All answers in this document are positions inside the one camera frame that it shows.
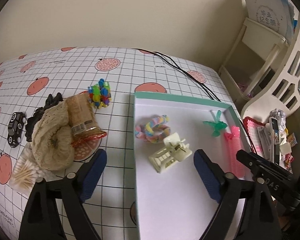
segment white tray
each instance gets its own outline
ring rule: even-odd
[[[203,149],[211,161],[224,172],[230,171],[224,136],[212,137],[213,129],[202,121],[213,121],[213,115],[222,111],[221,121],[228,126],[241,127],[232,106],[186,96],[163,93],[135,93],[135,126],[144,124],[158,115],[170,118],[171,133],[177,132],[190,149]],[[249,144],[241,128],[243,147]],[[136,160],[136,198],[140,240],[198,240],[213,217],[217,202],[209,194],[197,173],[193,155],[159,174],[148,156],[163,147],[137,138],[134,139]],[[244,200],[239,200],[227,239],[233,239],[240,221]]]

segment table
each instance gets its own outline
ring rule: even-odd
[[[218,74],[206,66],[173,57],[179,66],[212,90],[223,101],[235,105]],[[108,133],[100,148],[108,155],[107,166],[91,199],[84,208],[104,240],[135,240],[138,230],[130,218],[135,201],[135,163],[133,153],[133,93],[155,91],[207,98],[206,93],[184,74],[157,56],[142,50],[110,47],[68,47],[25,54],[0,64],[0,157],[7,154],[12,167],[26,144],[24,132],[20,146],[7,142],[7,125],[13,112],[27,117],[43,106],[49,94],[64,98],[85,91],[100,78],[110,82],[113,102],[99,109],[96,119]],[[65,174],[76,171],[74,162]],[[27,196],[0,183],[0,226],[10,239],[17,239]],[[58,210],[68,240],[75,239],[62,202]]]

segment blue rubber pad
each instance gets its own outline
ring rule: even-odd
[[[85,202],[91,198],[94,189],[103,173],[103,170],[107,163],[107,154],[104,150],[99,153],[99,156],[95,159],[93,166],[86,175],[83,184],[80,199]]]
[[[200,155],[199,151],[194,153],[193,161],[194,166],[197,169],[197,172],[199,173],[202,182],[204,183],[210,195],[210,198],[214,199],[220,204],[222,199],[220,194],[220,183],[208,167],[206,161]]]

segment pink knitted item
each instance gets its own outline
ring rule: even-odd
[[[243,119],[243,125],[246,128],[254,147],[256,148],[257,154],[263,157],[263,150],[259,139],[257,127],[265,126],[265,124],[247,116]]]

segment colorful building blocks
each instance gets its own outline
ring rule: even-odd
[[[88,87],[91,103],[97,107],[107,107],[111,101],[110,85],[103,78],[91,87]]]

